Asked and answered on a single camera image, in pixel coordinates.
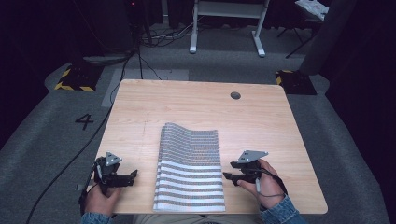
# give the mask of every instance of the sleeve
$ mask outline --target sleeve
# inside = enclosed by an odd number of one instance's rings
[[[299,211],[295,209],[288,195],[276,206],[260,212],[265,224],[303,224],[306,221],[301,217]]]
[[[85,213],[81,224],[113,224],[113,219],[100,213]]]

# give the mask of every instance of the printed number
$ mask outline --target printed number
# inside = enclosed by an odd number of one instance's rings
[[[79,119],[76,119],[76,123],[83,123],[84,127],[82,128],[82,130],[85,131],[85,129],[87,128],[88,123],[93,123],[93,120],[90,120],[91,115],[90,114],[86,114],[84,116],[82,116]]]

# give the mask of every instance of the wooden table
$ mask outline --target wooden table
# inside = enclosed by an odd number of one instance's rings
[[[239,92],[235,100],[231,92]],[[327,204],[283,89],[276,85],[123,80],[97,157],[123,158],[118,174],[138,169],[116,207],[119,214],[150,214],[161,128],[174,122],[191,130],[218,130],[221,169],[239,174],[230,161],[246,150],[265,150],[303,214],[324,214]],[[223,177],[226,212],[257,213],[255,198]]]

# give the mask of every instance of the white and gray striped fabric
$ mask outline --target white and gray striped fabric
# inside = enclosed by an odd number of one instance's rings
[[[153,210],[223,212],[217,131],[163,126]]]

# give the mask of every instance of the white metal frame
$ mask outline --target white metal frame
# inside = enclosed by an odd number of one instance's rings
[[[267,13],[269,1],[265,0],[263,4],[243,4],[195,0],[190,53],[196,53],[197,51],[198,15],[222,16],[259,19],[256,30],[251,33],[259,56],[264,57],[265,51],[260,41],[260,32],[262,31],[262,23]]]

